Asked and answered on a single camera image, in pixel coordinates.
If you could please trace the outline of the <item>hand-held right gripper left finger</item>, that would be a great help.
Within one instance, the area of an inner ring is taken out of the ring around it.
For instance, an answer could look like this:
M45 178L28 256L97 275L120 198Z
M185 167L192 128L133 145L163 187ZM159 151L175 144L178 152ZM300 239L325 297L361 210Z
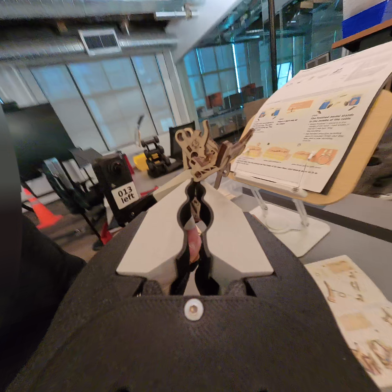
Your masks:
M186 188L191 180L151 207L126 250L116 273L120 276L136 276L157 281L164 294L170 293L171 285L180 277L177 257L185 256L180 267L189 270L189 246L187 230L196 226L192 213L185 213L181 223L180 210L187 206Z

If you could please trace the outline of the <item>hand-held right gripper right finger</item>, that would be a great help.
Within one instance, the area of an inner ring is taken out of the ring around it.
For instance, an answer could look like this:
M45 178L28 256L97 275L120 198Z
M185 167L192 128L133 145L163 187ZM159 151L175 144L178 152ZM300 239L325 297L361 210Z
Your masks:
M196 269L196 287L203 296L215 296L233 281L274 273L245 213L205 181L196 185L202 247Z

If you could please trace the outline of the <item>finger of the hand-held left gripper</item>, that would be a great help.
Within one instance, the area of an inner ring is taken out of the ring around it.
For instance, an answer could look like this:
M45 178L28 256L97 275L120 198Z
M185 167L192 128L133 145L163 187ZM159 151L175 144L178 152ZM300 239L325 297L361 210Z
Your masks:
M169 180L164 185L160 186L158 189L153 191L154 199L159 202L174 189L178 188L182 183L190 180L192 178L190 171L183 171L178 174L173 179Z

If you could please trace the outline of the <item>wooden model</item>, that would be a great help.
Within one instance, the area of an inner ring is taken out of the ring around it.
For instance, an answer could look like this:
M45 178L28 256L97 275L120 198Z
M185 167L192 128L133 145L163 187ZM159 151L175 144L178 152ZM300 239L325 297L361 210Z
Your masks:
M255 132L254 128L250 128L238 142L224 141L218 145L210 138L209 121L204 120L202 126L203 130L184 128L175 134L175 140L183 152L184 165L190 169L192 176L190 210L197 222L201 220L202 181L216 174L214 188L218 189L222 178L228 177L231 172L231 163L244 152Z

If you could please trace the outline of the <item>model parts instruction booklet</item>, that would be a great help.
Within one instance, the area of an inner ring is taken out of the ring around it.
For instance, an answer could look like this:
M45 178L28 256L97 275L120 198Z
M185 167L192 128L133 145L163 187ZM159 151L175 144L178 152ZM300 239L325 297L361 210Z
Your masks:
M305 265L350 350L381 391L392 390L392 304L347 255Z

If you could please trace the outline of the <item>person's left hand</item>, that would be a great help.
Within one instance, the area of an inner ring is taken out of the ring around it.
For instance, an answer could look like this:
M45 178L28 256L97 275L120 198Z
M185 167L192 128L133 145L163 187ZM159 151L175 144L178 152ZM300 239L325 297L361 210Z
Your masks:
M197 226L187 230L187 240L189 246L189 264L193 264L199 259L199 252L202 245Z

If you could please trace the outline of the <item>black dumbbell rack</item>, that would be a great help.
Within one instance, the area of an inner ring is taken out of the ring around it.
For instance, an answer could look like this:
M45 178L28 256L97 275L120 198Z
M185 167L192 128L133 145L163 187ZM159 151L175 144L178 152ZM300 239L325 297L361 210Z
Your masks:
M154 136L149 140L141 140L140 145L144 148L148 167L147 174L150 178L156 179L166 174L173 173L176 170L183 169L182 161L171 161L171 159L165 155L164 148L159 144L158 136Z

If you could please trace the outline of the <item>black tripod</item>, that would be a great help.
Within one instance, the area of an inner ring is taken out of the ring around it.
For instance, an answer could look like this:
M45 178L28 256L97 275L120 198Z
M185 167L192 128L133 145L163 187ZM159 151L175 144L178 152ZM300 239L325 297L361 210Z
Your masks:
M82 182L73 181L66 172L64 165L57 158L44 160L42 173L67 210L73 215L83 217L97 237L92 249L94 251L100 250L104 243L96 225L104 217L105 207L104 195L99 190L98 184L93 184L88 189L86 180Z

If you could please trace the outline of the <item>orange traffic cone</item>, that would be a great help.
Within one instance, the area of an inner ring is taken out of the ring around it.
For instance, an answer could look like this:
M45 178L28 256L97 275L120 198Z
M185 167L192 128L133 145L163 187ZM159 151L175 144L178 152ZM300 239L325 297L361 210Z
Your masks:
M30 207L32 208L35 215L37 216L38 219L37 229L42 230L42 229L50 228L56 225L57 223L59 223L59 221L63 219L62 215L52 213L28 189L24 187L22 187L22 189L23 189L23 193L27 197L27 201L29 202Z

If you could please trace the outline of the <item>black monitor screen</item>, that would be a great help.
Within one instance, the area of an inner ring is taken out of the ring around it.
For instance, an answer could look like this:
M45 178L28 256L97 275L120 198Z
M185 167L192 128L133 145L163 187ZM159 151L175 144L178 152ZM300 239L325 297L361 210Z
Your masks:
M1 104L14 145L20 178L39 178L43 162L73 158L74 144L50 104L20 108L16 102Z

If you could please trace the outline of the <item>white air vent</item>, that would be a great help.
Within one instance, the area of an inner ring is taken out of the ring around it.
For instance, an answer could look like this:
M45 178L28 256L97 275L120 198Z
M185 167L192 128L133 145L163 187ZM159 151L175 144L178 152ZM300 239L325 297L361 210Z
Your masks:
M109 55L122 51L114 29L78 30L89 56Z

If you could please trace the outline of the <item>wooden book stand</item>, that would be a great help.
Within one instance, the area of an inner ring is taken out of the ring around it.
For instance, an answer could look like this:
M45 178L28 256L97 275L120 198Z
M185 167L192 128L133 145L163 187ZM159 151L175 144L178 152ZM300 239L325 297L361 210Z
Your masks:
M296 216L296 213L283 211L280 207L274 207L272 217L270 217L268 209L263 206L259 195L256 196L259 200L259 208L256 210L259 214L261 212L265 213L265 217L261 220L266 226L267 223L273 222L273 218L281 219L281 222L285 223L282 230L276 231L273 228L268 228L295 256L304 256L330 232L327 223L322 223L307 216L304 202L313 205L330 205L339 202L352 193L391 122L391 103L391 92L382 90L326 195L305 191L297 185L277 184L267 180L241 176L233 172L229 173L230 179L242 183L246 188L251 190L263 189L292 199L301 223L290 220Z

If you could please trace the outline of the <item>printed instruction sheet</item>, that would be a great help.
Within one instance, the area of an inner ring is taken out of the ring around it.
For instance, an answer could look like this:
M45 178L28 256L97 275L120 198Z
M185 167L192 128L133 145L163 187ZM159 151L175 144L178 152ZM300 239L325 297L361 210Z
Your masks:
M236 178L323 193L391 75L392 44L302 70L255 115Z

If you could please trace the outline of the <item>black pole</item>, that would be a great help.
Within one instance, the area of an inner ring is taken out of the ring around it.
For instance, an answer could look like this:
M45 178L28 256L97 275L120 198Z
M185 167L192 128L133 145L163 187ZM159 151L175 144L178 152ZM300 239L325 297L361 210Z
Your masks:
M276 27L275 27L275 3L268 0L268 17L270 24L270 53L271 53L271 75L272 92L277 91L277 47L276 47Z

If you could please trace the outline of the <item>wooden shelf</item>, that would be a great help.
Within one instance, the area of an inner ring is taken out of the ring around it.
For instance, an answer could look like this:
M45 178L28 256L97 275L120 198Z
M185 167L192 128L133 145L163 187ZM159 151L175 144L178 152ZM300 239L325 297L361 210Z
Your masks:
M345 48L359 52L392 40L392 19L367 28L347 38L334 42L331 49Z

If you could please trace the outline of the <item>silver air duct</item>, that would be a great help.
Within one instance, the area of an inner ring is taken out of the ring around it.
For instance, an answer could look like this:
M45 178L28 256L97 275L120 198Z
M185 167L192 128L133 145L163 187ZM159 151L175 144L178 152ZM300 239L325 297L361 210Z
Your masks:
M116 47L97 49L87 48L80 37L14 42L11 45L1 45L0 61L14 63L76 55L102 56L135 49L167 48L178 45L176 37L165 34L127 35L117 37L117 41Z

